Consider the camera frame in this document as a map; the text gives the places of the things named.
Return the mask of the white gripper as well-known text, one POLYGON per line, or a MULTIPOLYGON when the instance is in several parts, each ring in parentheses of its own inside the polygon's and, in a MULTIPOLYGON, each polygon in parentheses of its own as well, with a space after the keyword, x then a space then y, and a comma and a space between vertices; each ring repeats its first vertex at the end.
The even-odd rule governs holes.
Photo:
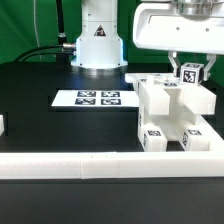
POLYGON ((173 2, 143 1, 134 15, 133 42, 138 48, 169 51, 175 77, 181 66, 177 52, 208 54, 207 81, 216 54, 224 54, 224 1, 213 3, 208 16, 181 15, 173 2))

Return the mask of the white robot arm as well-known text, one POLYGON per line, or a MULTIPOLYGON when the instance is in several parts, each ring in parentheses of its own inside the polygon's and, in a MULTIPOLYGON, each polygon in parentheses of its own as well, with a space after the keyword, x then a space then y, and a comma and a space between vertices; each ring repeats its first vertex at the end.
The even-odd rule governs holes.
MULTIPOLYGON (((82 0, 74 66, 95 71, 127 64, 117 34, 117 2, 82 0)), ((140 49, 166 51, 175 69, 180 67, 179 52, 205 54, 208 77, 216 57, 224 55, 224 0, 140 0, 132 37, 140 49)))

